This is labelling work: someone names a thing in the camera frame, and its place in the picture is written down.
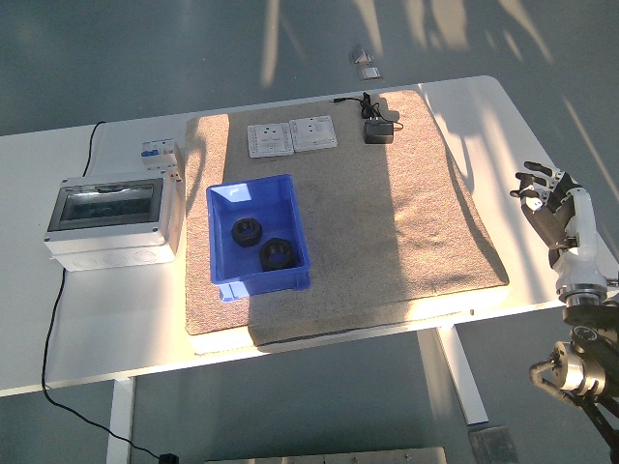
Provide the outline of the robot right hand white shell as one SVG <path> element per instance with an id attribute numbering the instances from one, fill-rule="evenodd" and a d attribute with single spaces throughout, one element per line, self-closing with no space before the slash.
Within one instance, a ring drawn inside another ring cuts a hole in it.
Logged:
<path id="1" fill-rule="evenodd" d="M 550 268 L 557 273 L 559 300 L 581 295 L 602 300 L 606 279 L 597 265 L 598 232 L 588 191 L 569 173 L 534 161 L 516 173 L 519 187 L 510 192 L 548 248 Z"/>

